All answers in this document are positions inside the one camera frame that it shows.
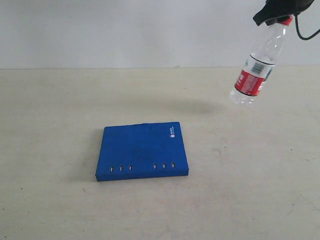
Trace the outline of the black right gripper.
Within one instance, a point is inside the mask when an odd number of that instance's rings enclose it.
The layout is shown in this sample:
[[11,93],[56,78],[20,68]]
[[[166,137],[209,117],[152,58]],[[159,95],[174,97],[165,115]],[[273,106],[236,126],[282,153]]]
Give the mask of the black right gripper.
[[306,11],[314,0],[267,0],[265,6],[253,16],[256,25],[290,25],[290,15]]

